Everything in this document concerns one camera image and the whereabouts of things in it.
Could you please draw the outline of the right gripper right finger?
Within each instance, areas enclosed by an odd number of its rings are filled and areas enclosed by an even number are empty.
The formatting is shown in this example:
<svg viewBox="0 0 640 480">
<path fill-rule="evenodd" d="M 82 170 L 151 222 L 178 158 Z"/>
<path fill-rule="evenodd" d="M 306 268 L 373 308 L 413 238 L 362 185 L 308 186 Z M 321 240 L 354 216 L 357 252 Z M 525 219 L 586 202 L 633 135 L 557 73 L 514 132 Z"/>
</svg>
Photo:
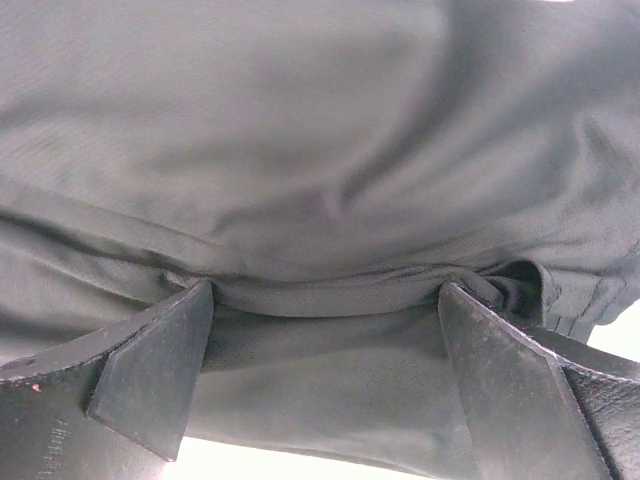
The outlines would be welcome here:
<svg viewBox="0 0 640 480">
<path fill-rule="evenodd" d="M 448 283 L 438 312 L 484 479 L 636 479 L 639 365 Z"/>
</svg>

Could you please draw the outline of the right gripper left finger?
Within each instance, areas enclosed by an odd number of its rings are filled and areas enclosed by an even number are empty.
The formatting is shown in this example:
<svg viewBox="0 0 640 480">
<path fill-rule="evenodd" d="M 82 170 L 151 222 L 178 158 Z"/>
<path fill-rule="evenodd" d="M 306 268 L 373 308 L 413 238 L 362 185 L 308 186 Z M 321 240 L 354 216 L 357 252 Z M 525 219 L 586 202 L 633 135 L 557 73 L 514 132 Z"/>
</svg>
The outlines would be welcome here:
<svg viewBox="0 0 640 480">
<path fill-rule="evenodd" d="M 2 365 L 2 479 L 161 478 L 185 434 L 213 313 L 201 282 Z"/>
</svg>

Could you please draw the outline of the black t shirt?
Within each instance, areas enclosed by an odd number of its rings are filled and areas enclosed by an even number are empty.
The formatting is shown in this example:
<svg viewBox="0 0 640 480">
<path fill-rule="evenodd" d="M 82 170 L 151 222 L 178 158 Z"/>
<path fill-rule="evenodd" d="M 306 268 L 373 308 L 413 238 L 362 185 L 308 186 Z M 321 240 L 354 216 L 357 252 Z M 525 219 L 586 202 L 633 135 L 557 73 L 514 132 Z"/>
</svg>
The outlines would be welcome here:
<svg viewBox="0 0 640 480">
<path fill-rule="evenodd" d="M 476 478 L 438 291 L 638 298 L 638 3 L 3 2 L 2 358 L 203 280 L 189 435 Z"/>
</svg>

